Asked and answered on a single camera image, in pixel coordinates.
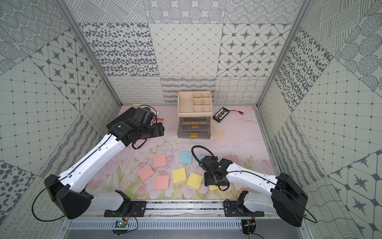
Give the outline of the yellow sticky note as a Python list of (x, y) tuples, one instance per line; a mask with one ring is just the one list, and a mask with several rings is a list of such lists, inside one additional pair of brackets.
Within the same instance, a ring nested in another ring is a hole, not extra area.
[(218, 186), (215, 186), (215, 185), (209, 185), (209, 190), (210, 191), (214, 191), (214, 190), (218, 190), (219, 187)]
[(191, 172), (186, 185), (199, 190), (202, 184), (202, 180), (203, 180), (202, 175)]
[(182, 183), (187, 181), (187, 175), (185, 168), (179, 168), (172, 170), (173, 183)]

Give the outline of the beige drawer organizer cabinet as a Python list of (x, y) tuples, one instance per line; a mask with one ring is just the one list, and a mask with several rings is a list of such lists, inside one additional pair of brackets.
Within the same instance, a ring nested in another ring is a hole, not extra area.
[(178, 117), (210, 117), (212, 120), (212, 94), (210, 91), (178, 93)]

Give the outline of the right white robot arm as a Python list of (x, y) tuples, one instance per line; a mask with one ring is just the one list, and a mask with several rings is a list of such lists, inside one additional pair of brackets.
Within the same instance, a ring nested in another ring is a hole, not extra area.
[(265, 196), (260, 200), (249, 192), (241, 194), (237, 207), (242, 214), (256, 211), (276, 213), (286, 223), (301, 227), (308, 196), (288, 174), (261, 174), (228, 159), (218, 161), (213, 156), (197, 162), (205, 171), (206, 186), (214, 185), (226, 190), (231, 183), (236, 183)]

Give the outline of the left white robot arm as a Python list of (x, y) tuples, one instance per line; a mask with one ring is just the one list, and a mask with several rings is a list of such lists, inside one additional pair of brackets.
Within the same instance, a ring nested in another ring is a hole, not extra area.
[(105, 211), (108, 216), (126, 217), (131, 214), (130, 198), (120, 190), (97, 193), (86, 190), (90, 180), (115, 155), (140, 139), (164, 135), (161, 122), (141, 125), (138, 128), (119, 122), (112, 126), (103, 139), (82, 159), (60, 175), (49, 175), (44, 184), (55, 205), (68, 219), (75, 219), (85, 212)]

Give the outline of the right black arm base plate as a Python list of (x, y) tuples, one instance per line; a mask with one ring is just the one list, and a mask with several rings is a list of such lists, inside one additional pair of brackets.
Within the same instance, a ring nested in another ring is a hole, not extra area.
[(252, 212), (248, 210), (243, 203), (237, 201), (224, 200), (222, 202), (224, 215), (226, 217), (264, 217), (265, 213), (261, 211)]

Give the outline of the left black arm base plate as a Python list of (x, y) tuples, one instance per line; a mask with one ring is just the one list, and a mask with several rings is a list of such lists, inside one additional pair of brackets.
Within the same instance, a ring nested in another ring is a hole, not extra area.
[(144, 217), (146, 210), (146, 201), (127, 201), (125, 200), (122, 205), (115, 211), (105, 210), (104, 217), (116, 218), (116, 217)]

